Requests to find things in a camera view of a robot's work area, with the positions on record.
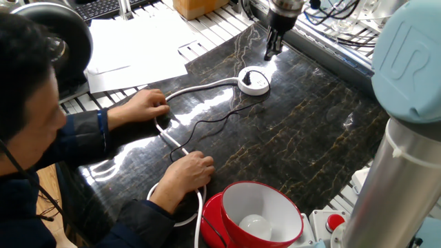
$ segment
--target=man's right hand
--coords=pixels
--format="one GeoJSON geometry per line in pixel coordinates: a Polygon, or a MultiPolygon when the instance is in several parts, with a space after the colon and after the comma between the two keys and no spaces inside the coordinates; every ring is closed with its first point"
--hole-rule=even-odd
{"type": "Polygon", "coordinates": [[[210,182],[214,172],[213,158],[192,152],[170,165],[159,181],[150,201],[173,214],[185,194],[210,182]]]}

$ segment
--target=black marble table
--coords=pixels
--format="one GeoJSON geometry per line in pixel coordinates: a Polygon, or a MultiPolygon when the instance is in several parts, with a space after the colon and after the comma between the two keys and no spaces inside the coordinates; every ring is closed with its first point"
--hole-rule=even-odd
{"type": "MultiPolygon", "coordinates": [[[[388,116],[375,101],[295,50],[286,48],[263,61],[266,35],[254,24],[188,63],[188,75],[149,88],[169,95],[237,76],[246,66],[267,68],[272,73],[267,101],[225,124],[200,124],[186,148],[214,157],[208,197],[238,180],[256,180],[279,189],[309,214],[323,208],[372,159],[388,116]]],[[[169,102],[171,113],[161,125],[183,143],[197,120],[221,118],[261,97],[246,96],[234,86],[186,94],[169,102]]],[[[66,208],[94,242],[110,230],[124,201],[146,198],[171,164],[174,148],[151,122],[123,127],[112,138],[116,148],[108,160],[77,169],[62,166],[72,200],[66,208]]],[[[191,216],[196,207],[195,194],[189,194],[176,218],[191,216]]],[[[176,228],[165,246],[192,247],[194,226],[176,228]]]]}

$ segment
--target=person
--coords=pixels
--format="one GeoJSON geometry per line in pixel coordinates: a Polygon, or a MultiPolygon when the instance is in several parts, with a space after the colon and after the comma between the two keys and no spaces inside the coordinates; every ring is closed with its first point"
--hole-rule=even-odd
{"type": "MultiPolygon", "coordinates": [[[[0,14],[0,139],[22,168],[105,156],[112,130],[169,112],[160,90],[141,90],[125,105],[65,116],[59,108],[45,28],[14,14],[0,14]]],[[[172,214],[187,192],[210,181],[213,158],[192,152],[170,165],[150,200],[123,205],[115,226],[98,244],[160,247],[171,232],[172,214]]],[[[0,153],[0,247],[56,247],[36,215],[39,190],[0,153]]]]}

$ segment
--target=man's hand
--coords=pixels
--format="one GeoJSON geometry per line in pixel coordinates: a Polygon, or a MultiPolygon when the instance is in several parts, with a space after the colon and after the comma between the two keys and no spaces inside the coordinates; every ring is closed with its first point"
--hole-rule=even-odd
{"type": "Polygon", "coordinates": [[[173,214],[185,194],[208,184],[213,172],[211,156],[192,152],[168,167],[150,201],[173,214]]]}
{"type": "Polygon", "coordinates": [[[169,111],[170,107],[160,90],[141,90],[126,104],[109,110],[107,124],[112,131],[126,123],[152,120],[169,111]]]}

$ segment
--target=white paper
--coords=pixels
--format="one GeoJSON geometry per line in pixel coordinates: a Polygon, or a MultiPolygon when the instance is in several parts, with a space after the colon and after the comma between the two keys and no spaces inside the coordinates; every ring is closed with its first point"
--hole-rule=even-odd
{"type": "Polygon", "coordinates": [[[164,52],[161,60],[145,60],[144,63],[102,74],[88,73],[91,93],[117,90],[154,83],[187,74],[177,51],[164,52]]]}
{"type": "Polygon", "coordinates": [[[187,74],[178,48],[196,40],[172,11],[130,21],[93,20],[90,31],[94,51],[86,75],[91,93],[187,74]]]}
{"type": "Polygon", "coordinates": [[[90,32],[94,50],[88,71],[100,74],[136,65],[141,50],[178,49],[196,40],[179,15],[171,10],[161,15],[130,21],[92,20],[90,32]]]}

